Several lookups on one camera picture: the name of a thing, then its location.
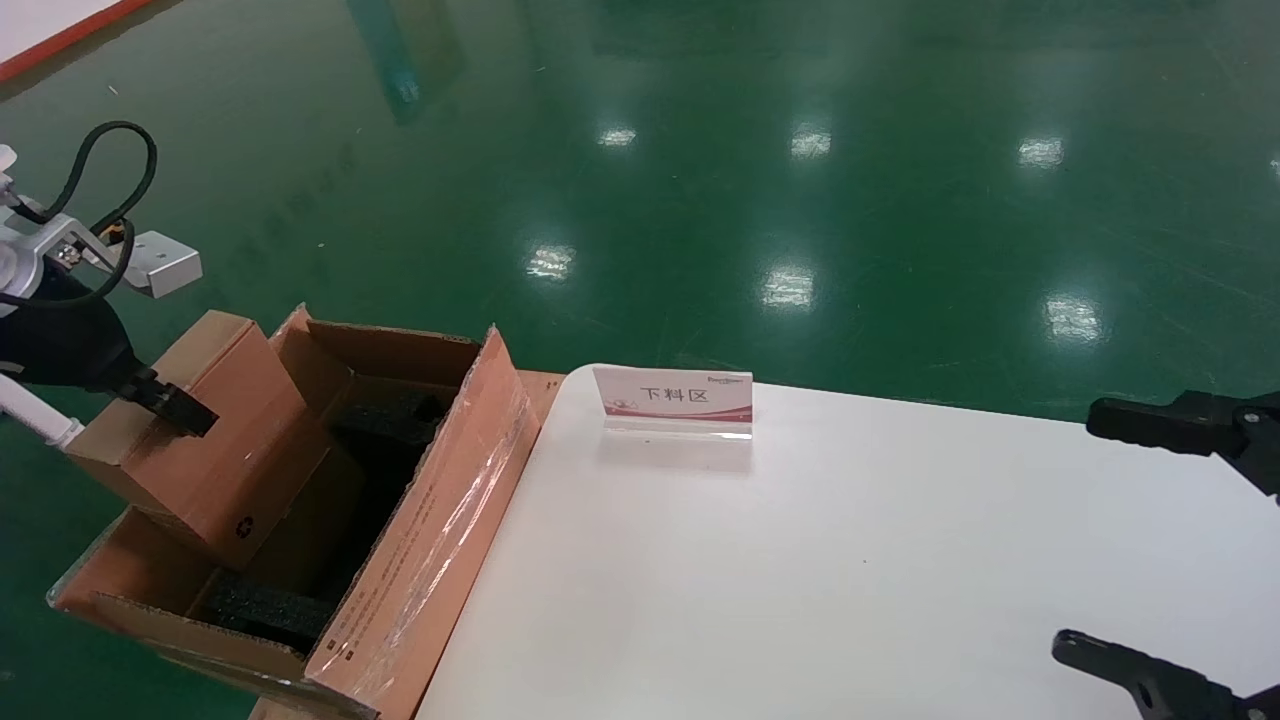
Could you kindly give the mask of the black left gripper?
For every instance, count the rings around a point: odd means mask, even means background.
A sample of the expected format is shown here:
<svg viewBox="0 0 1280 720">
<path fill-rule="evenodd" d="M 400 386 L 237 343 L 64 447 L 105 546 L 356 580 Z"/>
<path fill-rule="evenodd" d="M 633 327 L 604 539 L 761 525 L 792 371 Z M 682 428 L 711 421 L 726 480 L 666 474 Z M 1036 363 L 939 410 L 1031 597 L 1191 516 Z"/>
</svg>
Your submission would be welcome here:
<svg viewBox="0 0 1280 720">
<path fill-rule="evenodd" d="M 138 369 L 125 328 L 105 299 L 69 309 L 17 307 L 1 319 L 4 375 L 33 386 L 118 393 L 188 437 L 205 437 L 219 415 L 179 386 Z"/>
</svg>

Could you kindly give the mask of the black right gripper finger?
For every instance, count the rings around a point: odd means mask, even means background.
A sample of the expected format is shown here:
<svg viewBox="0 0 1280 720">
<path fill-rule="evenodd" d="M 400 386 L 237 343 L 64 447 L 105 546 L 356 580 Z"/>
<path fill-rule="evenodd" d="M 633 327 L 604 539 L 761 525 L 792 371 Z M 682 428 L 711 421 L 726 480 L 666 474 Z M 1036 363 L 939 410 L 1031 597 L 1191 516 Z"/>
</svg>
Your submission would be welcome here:
<svg viewBox="0 0 1280 720">
<path fill-rule="evenodd" d="M 1266 497 L 1279 496 L 1279 393 L 1235 398 L 1185 391 L 1165 405 L 1098 398 L 1094 437 L 1174 454 L 1219 455 Z"/>
<path fill-rule="evenodd" d="M 1242 697 L 1206 675 L 1148 653 L 1062 629 L 1052 657 L 1123 688 L 1143 719 L 1277 719 L 1279 687 Z"/>
</svg>

